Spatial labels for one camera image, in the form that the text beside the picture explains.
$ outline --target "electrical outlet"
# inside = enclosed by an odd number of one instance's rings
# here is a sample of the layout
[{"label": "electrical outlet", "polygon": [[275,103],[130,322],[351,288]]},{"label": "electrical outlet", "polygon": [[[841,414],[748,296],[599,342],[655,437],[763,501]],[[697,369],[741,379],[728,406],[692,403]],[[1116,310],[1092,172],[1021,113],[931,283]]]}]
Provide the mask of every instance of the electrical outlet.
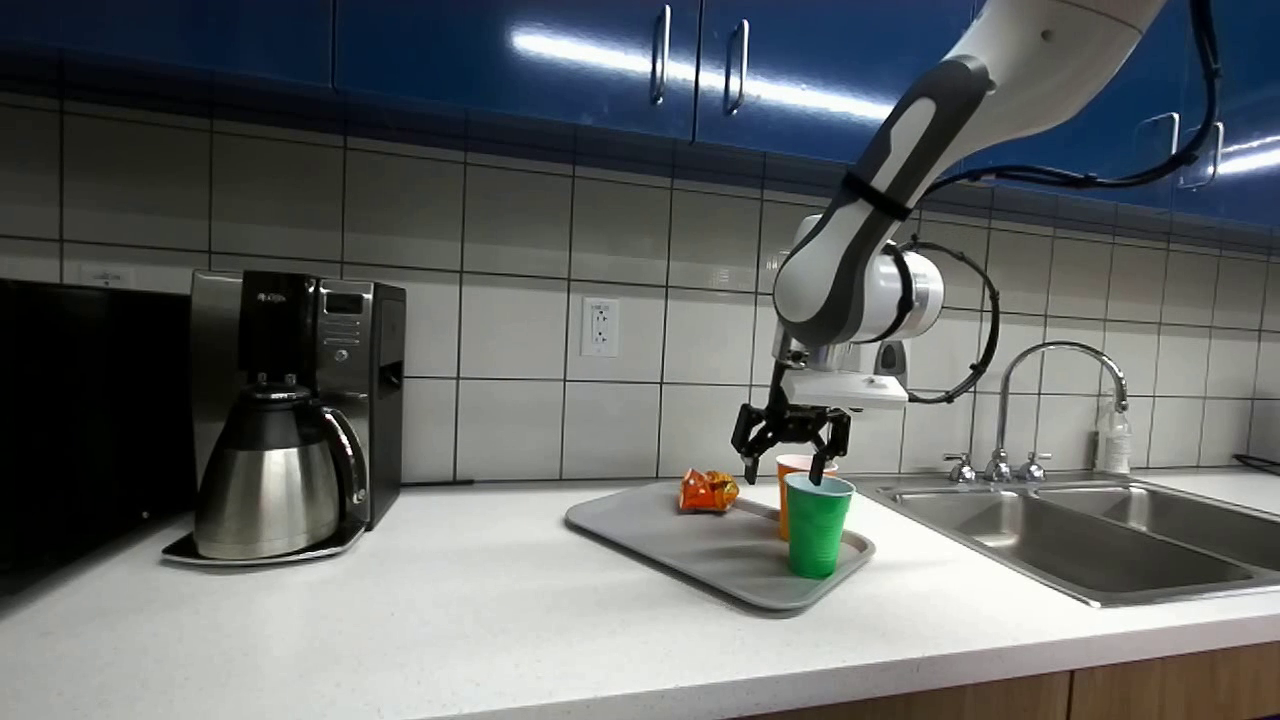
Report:
[{"label": "electrical outlet", "polygon": [[584,355],[626,351],[626,299],[584,296]]}]

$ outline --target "coffee maker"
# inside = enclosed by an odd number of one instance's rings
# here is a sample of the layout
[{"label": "coffee maker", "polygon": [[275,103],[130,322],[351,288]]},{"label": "coffee maker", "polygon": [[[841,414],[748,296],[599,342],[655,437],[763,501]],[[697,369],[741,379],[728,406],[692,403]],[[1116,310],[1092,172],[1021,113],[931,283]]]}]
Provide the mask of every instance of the coffee maker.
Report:
[{"label": "coffee maker", "polygon": [[207,564],[342,552],[399,491],[404,288],[195,274],[195,530]]}]

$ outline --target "cable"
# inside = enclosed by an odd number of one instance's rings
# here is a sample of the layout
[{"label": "cable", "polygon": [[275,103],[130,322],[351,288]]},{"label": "cable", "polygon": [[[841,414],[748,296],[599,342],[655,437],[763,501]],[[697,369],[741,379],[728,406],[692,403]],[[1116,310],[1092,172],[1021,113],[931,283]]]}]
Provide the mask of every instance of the cable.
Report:
[{"label": "cable", "polygon": [[953,254],[958,265],[974,267],[974,271],[986,278],[986,293],[990,293],[990,299],[991,299],[990,342],[986,342],[986,351],[977,355],[977,363],[970,363],[970,376],[966,376],[958,386],[941,393],[941,394],[921,394],[921,393],[909,386],[909,401],[911,401],[911,403],[958,403],[958,394],[974,393],[974,385],[986,379],[986,370],[990,370],[991,359],[997,359],[997,342],[1000,342],[1000,288],[997,288],[997,278],[991,278],[974,254],[966,254],[966,253],[958,253],[958,249],[927,242],[927,239],[911,236],[909,253],[946,253],[946,254]]},{"label": "cable", "polygon": [[1199,81],[1205,81],[1205,119],[1194,133],[1194,139],[1180,145],[1173,155],[1165,155],[1152,168],[1127,172],[1127,175],[1092,175],[1092,172],[1068,172],[1068,168],[1043,168],[1043,163],[982,163],[982,168],[970,168],[970,172],[958,172],[958,175],[927,183],[923,194],[953,188],[953,183],[974,183],[986,175],[1017,179],[1017,183],[1052,183],[1052,188],[1142,188],[1142,183],[1157,183],[1160,175],[1167,175],[1177,168],[1197,163],[1199,149],[1212,135],[1216,106],[1221,106],[1221,53],[1216,53],[1212,0],[1190,0],[1190,6],[1194,6],[1194,39],[1197,39]]}]

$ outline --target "coffee pot handle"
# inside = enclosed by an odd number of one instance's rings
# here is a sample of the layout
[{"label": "coffee pot handle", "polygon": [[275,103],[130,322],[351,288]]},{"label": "coffee pot handle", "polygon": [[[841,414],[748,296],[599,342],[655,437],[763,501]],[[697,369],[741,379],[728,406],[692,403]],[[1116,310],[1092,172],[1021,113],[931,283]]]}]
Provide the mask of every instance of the coffee pot handle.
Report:
[{"label": "coffee pot handle", "polygon": [[331,463],[344,497],[335,540],[344,544],[363,529],[363,509],[367,509],[363,453],[344,411],[319,403],[319,414],[324,414],[324,426],[331,430]]}]

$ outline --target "orange object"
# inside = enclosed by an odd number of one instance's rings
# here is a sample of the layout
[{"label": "orange object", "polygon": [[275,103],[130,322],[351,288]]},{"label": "orange object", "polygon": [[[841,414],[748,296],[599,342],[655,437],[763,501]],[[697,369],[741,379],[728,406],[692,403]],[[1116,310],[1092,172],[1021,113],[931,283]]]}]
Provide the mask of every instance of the orange object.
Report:
[{"label": "orange object", "polygon": [[733,471],[697,471],[689,467],[680,476],[680,497],[675,509],[680,511],[728,511],[738,504],[738,476]]}]

